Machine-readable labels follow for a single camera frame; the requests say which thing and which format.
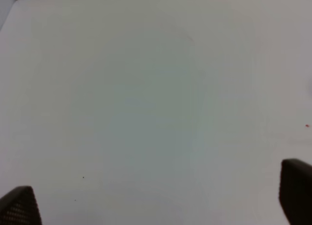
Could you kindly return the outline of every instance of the white surface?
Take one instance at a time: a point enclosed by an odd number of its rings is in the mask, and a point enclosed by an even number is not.
[[[0,29],[15,0],[0,0]]]
[[[280,161],[312,162],[311,11],[18,1],[0,32],[0,193],[32,185],[45,225],[287,224]]]

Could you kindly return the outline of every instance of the white tabletop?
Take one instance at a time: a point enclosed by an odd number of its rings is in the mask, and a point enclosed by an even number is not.
[[[45,225],[285,225],[312,163],[311,0],[19,0],[0,32],[0,194]]]

